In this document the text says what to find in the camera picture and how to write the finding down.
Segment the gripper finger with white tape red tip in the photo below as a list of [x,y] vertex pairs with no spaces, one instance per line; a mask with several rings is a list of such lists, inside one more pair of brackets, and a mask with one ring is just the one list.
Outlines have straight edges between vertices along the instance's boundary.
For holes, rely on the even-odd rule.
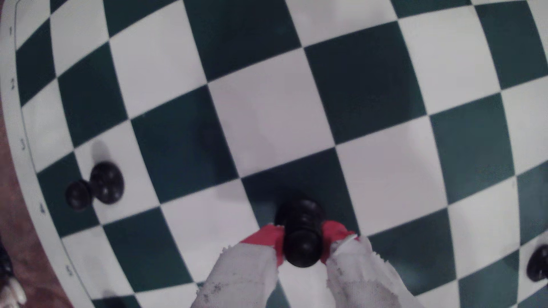
[[322,224],[327,286],[336,307],[421,307],[395,268],[370,240],[337,221]]
[[268,224],[224,248],[191,307],[266,307],[284,262],[284,227]]

